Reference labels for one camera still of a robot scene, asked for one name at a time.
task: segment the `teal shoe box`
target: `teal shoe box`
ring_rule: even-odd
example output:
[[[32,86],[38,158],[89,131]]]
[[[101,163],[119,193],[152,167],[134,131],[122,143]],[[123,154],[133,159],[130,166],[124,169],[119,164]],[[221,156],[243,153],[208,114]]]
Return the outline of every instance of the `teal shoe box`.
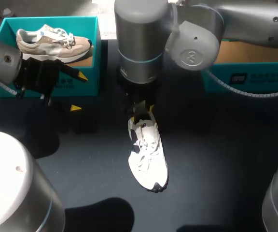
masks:
[[[241,91],[278,92],[278,49],[241,42],[226,43],[232,43],[225,49],[226,51],[223,51],[228,53],[228,57],[223,57],[220,62],[212,65],[209,68],[211,73],[224,83]],[[240,47],[233,46],[233,43],[239,44]],[[227,89],[212,80],[205,71],[201,73],[206,92],[228,92]]]
[[[0,42],[16,47],[16,32],[19,29],[27,31],[39,30],[44,24],[53,28],[62,28],[67,34],[82,36],[92,41],[94,47],[93,61],[91,66],[75,66],[85,77],[87,82],[81,82],[60,72],[60,79],[57,83],[52,96],[96,96],[98,94],[99,72],[101,62],[101,38],[97,16],[63,16],[63,17],[24,17],[24,18],[5,18],[0,27]],[[25,97],[39,97],[40,94],[34,91],[26,91]],[[0,88],[0,97],[13,97],[8,92]]]

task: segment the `white sneaker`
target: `white sneaker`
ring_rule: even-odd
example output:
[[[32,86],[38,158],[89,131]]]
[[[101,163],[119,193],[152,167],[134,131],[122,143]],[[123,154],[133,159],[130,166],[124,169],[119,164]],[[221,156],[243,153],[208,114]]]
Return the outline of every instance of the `white sneaker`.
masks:
[[[48,25],[37,31],[20,29],[16,41],[23,59],[30,57],[41,61],[59,59],[64,63],[82,58],[92,45],[91,40],[85,37],[67,34],[61,28],[52,28]]]
[[[133,118],[128,121],[128,132],[133,142],[129,156],[129,167],[139,184],[148,191],[162,192],[167,188],[168,167],[158,126],[152,112],[150,120],[140,120],[137,124]]]

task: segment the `cable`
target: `cable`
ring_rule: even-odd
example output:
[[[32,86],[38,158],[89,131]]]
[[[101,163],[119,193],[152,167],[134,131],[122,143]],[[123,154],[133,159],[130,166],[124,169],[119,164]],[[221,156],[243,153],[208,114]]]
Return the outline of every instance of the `cable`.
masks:
[[[18,92],[16,92],[15,90],[9,88],[7,85],[4,85],[1,81],[0,81],[0,87],[2,89],[4,89],[5,91],[9,92],[12,95],[18,96]]]
[[[243,95],[243,96],[247,96],[247,97],[252,97],[252,98],[274,98],[274,97],[278,97],[278,92],[277,93],[267,93],[267,94],[256,94],[256,93],[247,93],[247,92],[238,90],[236,88],[233,88],[233,87],[227,85],[223,81],[221,81],[213,73],[211,73],[211,71],[209,69],[206,69],[204,71],[209,75],[209,77],[212,80],[217,82],[219,85],[221,85],[222,87],[226,88],[227,90],[229,90],[231,92],[234,92],[234,93],[237,93],[239,95]]]

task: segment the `dark table surface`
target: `dark table surface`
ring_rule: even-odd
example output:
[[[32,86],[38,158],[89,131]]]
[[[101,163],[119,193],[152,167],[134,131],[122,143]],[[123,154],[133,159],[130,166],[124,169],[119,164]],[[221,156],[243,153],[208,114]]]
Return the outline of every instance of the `dark table surface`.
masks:
[[[169,183],[155,194],[128,166],[117,65],[109,41],[99,96],[61,98],[84,108],[89,133],[67,131],[79,118],[44,110],[37,99],[0,99],[0,131],[37,159],[66,208],[66,231],[264,231],[261,204],[278,167],[278,99],[205,94],[198,73],[165,57],[154,115]]]

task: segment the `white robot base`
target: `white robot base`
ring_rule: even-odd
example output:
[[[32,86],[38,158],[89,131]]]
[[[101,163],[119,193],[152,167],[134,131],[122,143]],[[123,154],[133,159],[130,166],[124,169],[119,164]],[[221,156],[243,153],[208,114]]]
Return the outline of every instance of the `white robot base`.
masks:
[[[28,150],[0,132],[0,232],[62,232],[65,210]]]

